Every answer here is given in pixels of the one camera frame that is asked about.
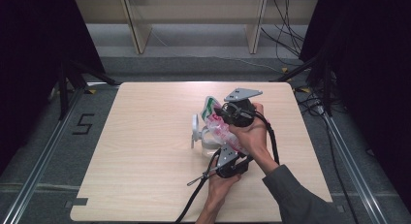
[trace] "gray floor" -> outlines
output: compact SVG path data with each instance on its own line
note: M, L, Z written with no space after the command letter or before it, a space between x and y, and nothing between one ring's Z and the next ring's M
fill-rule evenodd
M265 29L273 36L277 34L273 26L265 26ZM295 29L303 35L306 26L295 26ZM244 30L239 25L155 25L143 55L135 54L128 27L125 25L89 25L89 30L108 75L120 81L267 81L280 77L282 68L293 68L284 62L300 63L285 48L278 49L278 55L283 62L276 59L275 43L264 35L260 39L257 54L249 54ZM282 41L290 44L286 38ZM293 87L304 85L308 73L300 74L289 83ZM116 94L114 87L101 85L91 89L96 92L81 96L20 223L73 223L70 219L71 202L77 196ZM296 93L300 101L305 100L308 95L309 93L304 92ZM378 162L365 152L366 142L349 113L341 105L335 105L334 108L333 119L388 223L411 223L410 213ZM84 127L78 126L84 113L94 114L84 118L84 121L92 124L90 132L88 135L73 135L74 132L84 131ZM21 185L29 177L57 123L58 115L59 100L54 96L42 118L38 120L38 128L33 131L30 141L18 151L0 177L1 219L7 213ZM353 214L332 166L331 148L324 122L320 117L307 112L303 119L334 205L344 210L342 213L346 223L354 223ZM359 223L372 223L337 153L335 160Z

